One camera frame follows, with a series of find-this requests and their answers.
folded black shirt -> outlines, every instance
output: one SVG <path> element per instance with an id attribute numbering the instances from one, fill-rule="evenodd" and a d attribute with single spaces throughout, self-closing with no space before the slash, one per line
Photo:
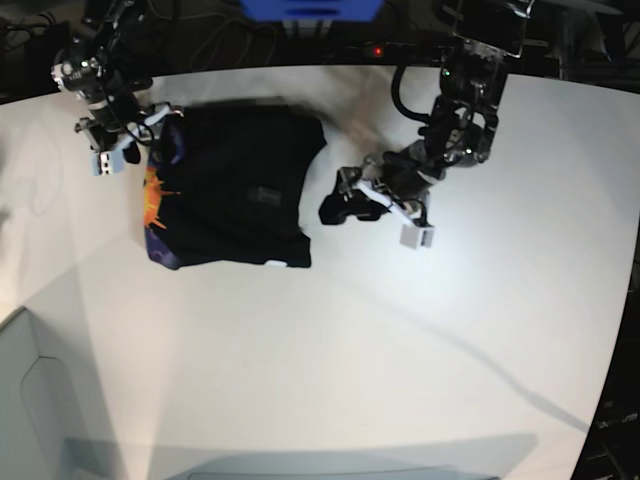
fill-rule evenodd
<path id="1" fill-rule="evenodd" d="M 149 258 L 167 268 L 218 260 L 310 267 L 298 226 L 320 121 L 289 107 L 224 106 L 167 118 L 145 176 Z"/>

white tabletop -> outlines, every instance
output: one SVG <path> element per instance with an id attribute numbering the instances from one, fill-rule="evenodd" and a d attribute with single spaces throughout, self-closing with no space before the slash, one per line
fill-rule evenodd
<path id="1" fill-rule="evenodd" d="M 432 190 L 433 246 L 413 251 L 390 215 L 340 227 L 317 216 L 338 167 L 416 138 L 391 75 L 296 67 L 155 83 L 157 101 L 282 96 L 332 119 L 300 205 L 310 270 L 151 263 L 143 168 L 90 175 L 72 131 L 84 107 L 57 94 L 0 108 L 0 302 L 36 315 L 41 353 L 69 368 L 83 419 L 70 435 L 111 455 L 110 475 L 449 466 L 464 480 L 570 478 L 629 281 L 640 97 L 510 77 L 490 160 Z M 437 79 L 410 69 L 405 103 L 430 111 Z"/>

cable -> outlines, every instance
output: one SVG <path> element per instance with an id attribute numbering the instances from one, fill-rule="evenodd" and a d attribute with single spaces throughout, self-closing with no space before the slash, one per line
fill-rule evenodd
<path id="1" fill-rule="evenodd" d="M 4 46 L 4 52 L 8 53 L 8 52 L 12 52 L 14 50 L 17 50 L 21 47 L 23 47 L 24 45 L 26 45 L 31 39 L 35 38 L 36 34 L 33 31 L 33 29 L 29 28 L 29 27 L 23 27 L 22 25 L 5 25 L 4 27 L 2 27 L 2 30 L 5 31 L 5 46 Z M 11 42 L 20 34 L 20 33 L 27 33 L 29 35 L 29 38 L 27 40 L 24 40 L 16 45 L 11 45 Z"/>
<path id="2" fill-rule="evenodd" d="M 631 52 L 633 52 L 636 49 L 638 45 L 640 45 L 640 32 L 636 33 L 636 36 L 633 37 L 633 40 L 631 40 L 631 43 L 625 50 L 624 54 L 629 55 Z"/>
<path id="3" fill-rule="evenodd" d="M 560 65 L 559 69 L 567 69 L 567 68 L 575 68 L 575 69 L 584 69 L 584 70 L 597 70 L 602 69 L 607 72 L 610 72 L 611 69 L 615 68 L 640 68 L 640 59 L 629 59 L 625 61 L 619 61 L 615 63 L 568 63 L 565 65 Z"/>
<path id="4" fill-rule="evenodd" d="M 221 4 L 223 4 L 225 6 L 225 8 L 228 9 L 232 9 L 232 10 L 238 10 L 239 12 L 243 11 L 243 7 L 240 5 L 232 5 L 230 3 L 224 2 L 222 0 L 218 0 Z M 159 18 L 160 20 L 171 20 L 171 17 L 168 17 L 166 15 L 161 15 L 158 12 L 158 9 L 155 6 L 155 2 L 154 0 L 147 0 L 147 4 L 149 5 L 149 10 L 151 10 L 151 13 L 153 13 L 153 16 L 156 18 Z M 219 15 L 223 15 L 222 12 L 215 10 L 215 11 L 211 11 L 211 12 L 205 12 L 205 13 L 197 13 L 194 15 L 185 15 L 182 16 L 181 19 L 182 20 L 195 20 L 198 18 L 209 18 L 209 17 L 215 17 L 215 16 L 219 16 Z"/>
<path id="5" fill-rule="evenodd" d="M 405 117 L 417 122 L 429 123 L 429 120 L 431 120 L 431 116 L 429 114 L 417 113 L 409 110 L 402 103 L 402 99 L 400 98 L 400 86 L 402 84 L 402 76 L 406 69 L 407 67 L 405 65 L 398 65 L 398 68 L 396 68 L 396 71 L 393 74 L 393 81 L 391 82 L 391 99 L 393 100 L 393 105 Z"/>
<path id="6" fill-rule="evenodd" d="M 36 17 L 44 18 L 47 21 L 47 23 L 49 24 L 49 26 L 53 27 L 53 25 L 54 25 L 53 20 L 51 18 L 49 18 L 47 15 L 45 15 L 44 13 L 38 13 L 38 14 L 36 14 Z"/>
<path id="7" fill-rule="evenodd" d="M 255 40 L 254 37 L 260 36 L 260 35 L 258 35 L 258 32 L 260 30 L 263 30 L 263 29 L 269 29 L 272 32 L 272 35 L 269 36 L 268 38 L 272 38 L 273 39 L 273 45 L 271 46 L 271 49 L 269 50 L 269 53 L 268 53 L 267 58 L 265 60 L 265 64 L 266 65 L 269 65 L 271 63 L 271 59 L 273 58 L 273 55 L 274 55 L 275 50 L 276 50 L 277 39 L 278 39 L 278 32 L 275 29 L 275 27 L 273 27 L 272 25 L 269 25 L 267 23 L 262 24 L 262 25 L 258 25 L 256 27 L 252 27 L 251 25 L 249 25 L 247 23 L 247 21 L 245 21 L 242 18 L 228 18 L 224 14 L 217 14 L 217 16 L 219 16 L 220 18 L 224 19 L 224 21 L 193 52 L 193 55 L 191 56 L 191 60 L 189 62 L 189 66 L 190 66 L 192 71 L 195 71 L 195 72 L 204 71 L 211 64 L 214 63 L 214 60 L 216 59 L 216 57 L 218 56 L 218 52 L 220 51 L 220 47 L 222 46 L 222 41 L 223 41 L 224 36 L 225 36 L 225 31 L 227 30 L 228 27 L 230 27 L 232 25 L 233 26 L 239 26 L 239 27 L 241 27 L 243 30 L 245 30 L 247 32 L 247 37 L 245 39 L 244 48 L 242 49 L 242 52 L 238 56 L 237 60 L 234 62 L 233 68 L 237 68 L 237 67 L 243 65 L 243 63 L 245 62 L 245 60 L 246 60 L 246 58 L 247 58 L 247 56 L 249 54 L 249 51 L 251 50 L 251 46 L 253 45 L 253 42 Z M 207 47 L 210 47 L 210 46 L 212 46 L 212 49 L 209 52 L 208 60 L 199 64 L 198 63 L 198 58 L 202 55 L 202 53 L 205 51 L 205 49 L 207 49 Z"/>
<path id="8" fill-rule="evenodd" d="M 389 35 L 385 35 L 385 38 L 382 41 L 391 40 L 402 30 L 402 12 L 398 8 L 398 6 L 391 2 L 390 0 L 385 0 L 384 5 L 393 10 L 393 18 L 394 18 L 394 26 L 393 31 Z"/>
<path id="9" fill-rule="evenodd" d="M 20 24 L 20 25 L 14 25 L 12 23 L 10 23 L 9 25 L 5 25 L 4 27 L 2 27 L 2 30 L 9 30 L 9 31 L 13 31 L 13 30 L 32 30 L 34 28 L 49 28 L 51 25 L 49 25 L 48 23 L 24 23 L 24 24 Z"/>
<path id="10" fill-rule="evenodd" d="M 425 227 L 428 225 L 427 222 L 427 206 L 425 205 L 425 203 L 420 200 L 419 198 L 402 198 L 399 199 L 397 203 L 409 203 L 409 202 L 414 202 L 417 203 L 418 205 L 420 205 L 420 221 L 419 223 L 416 224 L 417 227 Z"/>
<path id="11" fill-rule="evenodd" d="M 153 134 L 153 131 L 151 130 L 151 127 L 149 127 L 147 124 L 142 123 L 142 122 L 135 122 L 138 126 L 144 125 L 145 128 L 147 129 L 147 131 L 151 132 L 151 140 L 149 142 L 145 142 L 140 137 L 138 137 L 135 133 L 133 133 L 131 130 L 129 130 L 129 127 L 120 119 L 120 117 L 118 116 L 118 114 L 115 111 L 115 108 L 113 108 L 113 103 L 111 102 L 111 99 L 109 98 L 109 93 L 107 92 L 107 89 L 105 88 L 104 84 L 101 83 L 101 82 L 98 82 L 98 85 L 100 85 L 100 90 L 102 91 L 102 94 L 104 95 L 105 101 L 107 102 L 107 107 L 109 108 L 109 111 L 111 112 L 111 115 L 113 116 L 115 121 L 118 122 L 118 125 L 120 125 L 120 128 L 126 130 L 126 132 L 129 134 L 129 136 L 133 139 L 134 142 L 142 145 L 143 147 L 151 148 L 153 146 L 153 143 L 155 142 L 155 135 Z"/>
<path id="12" fill-rule="evenodd" d="M 169 45 L 171 45 L 171 41 L 176 36 L 176 31 L 178 30 L 178 23 L 180 22 L 180 17 L 182 15 L 182 5 L 180 3 L 180 0 L 173 0 L 172 7 L 173 7 L 173 11 L 171 13 L 171 26 L 169 27 L 169 34 L 165 37 L 165 43 L 162 48 L 165 54 L 169 49 Z"/>
<path id="13" fill-rule="evenodd" d="M 404 69 L 405 69 L 405 67 L 399 66 L 399 67 L 398 67 L 398 69 L 396 70 L 396 74 L 394 75 L 394 78 L 393 78 L 393 80 L 394 80 L 394 84 L 396 84 L 396 87 L 395 87 L 395 88 L 393 88 L 393 87 L 392 87 L 392 96 L 393 96 L 393 92 L 395 92 L 395 93 L 397 94 L 397 99 L 398 99 L 398 101 L 400 100 L 400 96 L 399 96 L 399 93 L 400 93 L 400 88 L 399 88 L 399 86 L 400 86 L 400 85 L 399 85 L 399 84 L 400 84 L 400 80 L 402 80 L 402 74 L 404 73 Z M 476 91 L 475 91 L 475 97 L 476 97 L 476 98 L 475 98 L 475 101 L 474 101 L 474 103 L 473 103 L 472 105 L 470 105 L 470 106 L 468 106 L 468 107 L 467 107 L 466 112 L 464 113 L 464 119 L 465 119 L 467 122 L 472 121 L 472 120 L 473 120 L 473 117 L 474 117 L 474 115 L 475 115 L 475 113 L 476 113 L 475 104 L 478 102 L 478 95 L 479 95 L 479 90 L 476 88 Z M 429 115 L 417 114 L 417 113 L 415 113 L 415 112 L 411 112 L 410 110 L 408 110 L 406 107 L 404 107 L 404 105 L 401 105 L 401 106 L 402 106 L 405 110 L 407 110 L 408 112 L 410 112 L 410 113 L 411 113 L 411 114 L 413 114 L 413 115 L 422 116 L 422 117 L 425 117 L 425 116 L 426 116 L 426 117 L 428 118 L 426 121 L 425 121 L 425 120 L 419 120 L 419 121 L 423 121 L 423 122 L 425 122 L 425 123 L 427 123 L 427 124 L 429 123 L 429 119 L 430 119 Z M 457 111 L 459 108 L 460 108 L 460 106 L 458 106 L 458 107 L 454 108 L 454 112 L 455 112 L 455 111 Z M 441 128 L 443 128 L 441 125 L 437 125 L 437 126 L 433 127 L 433 130 L 437 131 L 437 130 L 439 130 L 439 129 L 441 129 Z M 459 148 L 459 147 L 460 147 L 460 146 L 461 146 L 461 145 L 466 141 L 466 139 L 467 139 L 467 135 L 468 135 L 468 134 L 469 134 L 469 130 L 468 130 L 468 129 L 465 129 L 465 130 L 463 131 L 462 135 L 460 135 L 460 138 L 458 138 L 458 140 L 456 140 L 456 141 L 455 141 L 455 143 L 454 143 L 453 145 L 451 145 L 449 148 L 446 148 L 443 152 L 441 152 L 441 153 L 439 153 L 439 154 L 437 154 L 437 155 L 434 155 L 433 157 L 428 158 L 428 159 L 427 159 L 427 161 L 426 161 L 425 163 L 427 163 L 427 164 L 429 164 L 429 165 L 434 165 L 436 162 L 441 162 L 441 161 L 445 160 L 445 157 L 446 157 L 447 155 L 449 155 L 450 153 L 452 153 L 452 152 L 454 152 L 455 150 L 457 150 L 457 149 L 458 149 L 458 148 Z M 445 160 L 445 161 L 444 161 L 444 165 L 443 165 L 442 167 L 443 167 L 444 169 L 446 169 L 446 168 L 450 168 L 450 167 L 453 167 L 453 166 L 457 165 L 457 164 L 458 164 L 458 163 L 460 163 L 461 161 L 462 161 L 462 156 L 459 156 L 459 157 L 458 157 L 455 161 L 453 161 L 453 162 L 447 162 L 447 161 Z M 399 185 L 399 186 L 395 187 L 395 188 L 396 188 L 396 190 L 397 190 L 397 189 L 400 189 L 400 188 L 402 188 L 402 187 L 404 187 L 407 183 L 409 183 L 409 182 L 412 180 L 413 175 L 417 174 L 417 173 L 420 171 L 421 167 L 423 167 L 423 166 L 424 166 L 424 163 L 417 163 L 414 167 L 412 167 L 411 169 L 409 169 L 407 172 L 403 172 L 403 176 L 406 178 L 406 180 L 405 180 L 403 183 L 400 183 L 400 185 Z"/>

black cable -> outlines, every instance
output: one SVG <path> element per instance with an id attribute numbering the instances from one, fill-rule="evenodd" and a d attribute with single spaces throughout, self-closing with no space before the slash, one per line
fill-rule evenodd
<path id="1" fill-rule="evenodd" d="M 640 45 L 640 32 L 636 33 L 636 36 L 633 37 L 633 40 L 631 40 L 631 43 L 625 50 L 624 54 L 629 55 L 631 52 L 633 52 L 636 49 L 638 45 Z"/>
<path id="2" fill-rule="evenodd" d="M 34 28 L 49 28 L 51 25 L 49 25 L 48 23 L 24 23 L 24 24 L 20 24 L 20 25 L 14 25 L 12 23 L 5 25 L 2 27 L 3 30 L 9 30 L 9 31 L 14 31 L 14 30 L 24 30 L 24 29 L 29 29 L 29 30 L 33 30 Z"/>
<path id="3" fill-rule="evenodd" d="M 267 55 L 267 58 L 264 62 L 264 65 L 268 67 L 271 64 L 271 59 L 273 58 L 273 54 L 276 52 L 276 48 L 278 46 L 278 31 L 272 25 L 264 24 L 255 29 L 253 36 L 258 36 L 257 32 L 259 32 L 263 28 L 269 28 L 273 32 L 273 44 L 271 45 L 271 50 L 269 50 L 269 54 Z"/>
<path id="4" fill-rule="evenodd" d="M 222 18 L 223 18 L 223 22 L 220 25 L 218 25 L 204 41 L 200 43 L 200 46 L 196 48 L 196 50 L 191 55 L 191 58 L 189 60 L 189 68 L 191 69 L 191 71 L 194 71 L 194 72 L 203 71 L 209 68 L 218 55 L 218 51 L 220 50 L 220 46 L 222 45 L 222 41 L 224 40 L 225 30 L 227 29 L 227 27 L 231 25 L 242 24 L 242 20 L 237 18 L 227 18 L 226 15 L 222 15 Z M 207 52 L 208 54 L 207 60 L 198 65 L 198 59 L 207 50 L 209 46 L 212 46 L 212 48 Z M 251 46 L 250 37 L 247 36 L 245 38 L 245 46 L 243 49 L 243 53 L 247 52 L 250 46 Z"/>
<path id="5" fill-rule="evenodd" d="M 7 32 L 27 32 L 29 34 L 29 38 L 34 38 L 36 36 L 36 32 L 34 32 L 32 28 L 22 25 L 5 25 L 1 30 L 5 30 Z"/>
<path id="6" fill-rule="evenodd" d="M 395 73 L 393 74 L 393 81 L 391 82 L 391 99 L 393 100 L 393 105 L 405 117 L 417 122 L 429 123 L 429 120 L 431 120 L 431 116 L 429 114 L 417 113 L 409 110 L 402 103 L 402 99 L 400 98 L 400 86 L 402 84 L 402 76 L 404 75 L 406 69 L 406 66 L 398 65 Z"/>
<path id="7" fill-rule="evenodd" d="M 253 42 L 254 42 L 255 38 L 256 37 L 253 34 L 249 34 L 247 36 L 247 40 L 245 41 L 245 44 L 244 44 L 244 49 L 242 50 L 242 52 L 238 56 L 238 59 L 233 64 L 233 68 L 240 67 L 241 65 L 244 64 L 244 61 L 246 60 L 247 56 L 249 55 L 249 51 L 251 50 L 251 46 L 253 45 Z"/>
<path id="8" fill-rule="evenodd" d="M 627 69 L 627 68 L 640 68 L 640 59 L 629 59 L 629 60 L 625 60 L 625 61 L 618 61 L 618 62 L 614 62 L 614 63 L 567 63 L 565 65 L 560 65 L 558 67 L 560 70 L 565 70 L 568 68 L 573 68 L 573 69 L 584 69 L 584 70 L 589 70 L 589 69 L 593 69 L 593 70 L 597 70 L 597 69 L 602 69 L 605 71 L 611 71 L 611 69 L 615 69 L 615 68 L 623 68 L 623 69 Z"/>
<path id="9" fill-rule="evenodd" d="M 462 142 L 465 139 L 466 139 L 466 132 L 465 132 L 465 134 L 462 134 L 460 136 L 460 138 L 451 147 L 447 148 L 442 153 L 439 153 L 437 155 L 434 155 L 433 157 L 430 157 L 428 159 L 427 163 L 429 163 L 430 165 L 433 165 L 436 162 L 440 162 L 441 160 L 444 160 L 444 158 L 448 154 L 450 154 L 451 152 L 456 150 L 460 145 L 462 145 Z M 458 158 L 458 160 L 456 160 L 455 162 L 451 162 L 451 163 L 446 163 L 445 162 L 445 168 L 453 167 L 454 165 L 457 165 L 461 160 L 462 160 L 462 158 Z M 411 169 L 407 170 L 406 172 L 403 172 L 402 176 L 405 178 L 404 182 L 401 182 L 399 185 L 394 186 L 394 189 L 395 190 L 400 190 L 403 187 L 405 187 L 409 182 L 411 182 L 413 180 L 414 175 L 416 175 L 420 171 L 420 168 L 423 167 L 423 166 L 424 166 L 424 164 L 418 163 L 418 164 L 416 164 L 416 166 L 412 167 Z"/>
<path id="10" fill-rule="evenodd" d="M 258 38 L 269 38 L 269 39 L 271 39 L 271 38 L 276 38 L 277 35 L 278 35 L 278 31 L 276 30 L 276 28 L 273 25 L 269 24 L 269 23 L 258 24 L 255 27 L 253 25 L 249 25 L 247 23 L 238 23 L 238 26 L 240 28 L 242 28 L 243 30 L 251 33 L 252 35 L 255 35 Z M 273 35 L 258 33 L 261 29 L 269 28 L 269 27 L 273 29 L 273 32 L 274 32 Z"/>
<path id="11" fill-rule="evenodd" d="M 19 48 L 24 47 L 27 43 L 29 43 L 29 40 L 25 40 L 24 42 L 20 42 L 16 45 L 7 45 L 4 48 L 4 52 L 5 53 L 13 52 L 14 50 L 18 50 Z"/>
<path id="12" fill-rule="evenodd" d="M 398 201 L 398 203 L 409 203 L 414 202 L 420 205 L 420 222 L 416 224 L 418 227 L 425 227 L 427 225 L 427 206 L 425 203 L 419 198 L 402 198 Z"/>
<path id="13" fill-rule="evenodd" d="M 105 101 L 107 102 L 107 107 L 109 108 L 109 111 L 111 112 L 111 115 L 113 116 L 115 121 L 118 122 L 118 125 L 120 125 L 120 128 L 125 130 L 129 134 L 129 136 L 136 143 L 142 145 L 143 147 L 151 148 L 153 146 L 153 142 L 155 142 L 155 135 L 153 135 L 153 131 L 151 130 L 151 128 L 148 125 L 144 124 L 144 123 L 135 122 L 138 126 L 144 125 L 148 129 L 148 131 L 151 132 L 151 140 L 149 142 L 145 142 L 140 137 L 138 137 L 135 133 L 133 133 L 131 130 L 129 130 L 129 127 L 120 119 L 120 117 L 118 116 L 118 114 L 115 111 L 115 108 L 113 108 L 113 103 L 111 102 L 111 99 L 109 98 L 109 93 L 107 92 L 107 89 L 105 88 L 104 84 L 99 82 L 98 85 L 100 85 L 100 90 L 102 91 L 102 94 L 104 95 Z"/>
<path id="14" fill-rule="evenodd" d="M 476 103 L 478 101 L 478 91 L 476 90 L 476 100 L 475 102 L 469 107 L 467 108 L 467 112 L 465 113 L 465 120 L 467 121 L 467 123 L 471 123 L 473 121 L 473 117 L 476 114 Z M 449 153 L 453 152 L 454 150 L 457 150 L 458 147 L 460 147 L 460 145 L 462 145 L 465 140 L 467 139 L 467 135 L 469 133 L 468 129 L 465 129 L 462 133 L 462 135 L 460 135 L 460 138 L 448 149 L 446 149 L 444 151 L 444 153 L 442 154 L 442 158 L 444 159 L 444 157 L 446 157 Z M 463 156 L 459 155 L 457 160 L 453 161 L 453 162 L 446 162 L 445 161 L 445 166 L 446 168 L 449 167 L 453 167 L 455 165 L 457 165 L 458 163 L 460 163 L 462 161 Z"/>
<path id="15" fill-rule="evenodd" d="M 591 83 L 591 82 L 598 82 L 597 84 L 600 85 L 600 83 L 606 83 L 607 85 L 624 85 L 624 86 L 629 86 L 629 87 L 633 87 L 635 86 L 638 82 L 640 82 L 640 76 L 635 76 L 635 77 L 630 77 L 630 76 L 622 76 L 622 77 L 593 77 L 593 78 L 586 78 L 586 79 L 581 79 L 581 82 L 584 83 Z"/>
<path id="16" fill-rule="evenodd" d="M 36 15 L 36 17 L 44 18 L 47 21 L 47 23 L 49 24 L 49 26 L 53 27 L 53 25 L 54 25 L 53 20 L 51 18 L 49 18 L 47 15 L 45 15 L 44 13 L 38 13 Z"/>
<path id="17" fill-rule="evenodd" d="M 385 0 L 384 4 L 385 6 L 393 10 L 393 19 L 394 19 L 393 31 L 389 35 L 385 35 L 385 38 L 383 39 L 383 41 L 387 41 L 387 40 L 391 40 L 402 30 L 402 12 L 398 8 L 398 6 L 395 3 L 391 2 L 390 0 Z"/>
<path id="18" fill-rule="evenodd" d="M 165 44 L 163 45 L 163 52 L 166 54 L 167 50 L 169 50 L 169 45 L 171 45 L 172 40 L 176 36 L 176 32 L 178 30 L 178 23 L 180 23 L 180 17 L 182 17 L 182 5 L 180 0 L 173 0 L 171 3 L 173 6 L 173 10 L 171 12 L 171 23 L 169 27 L 169 34 L 166 36 Z"/>

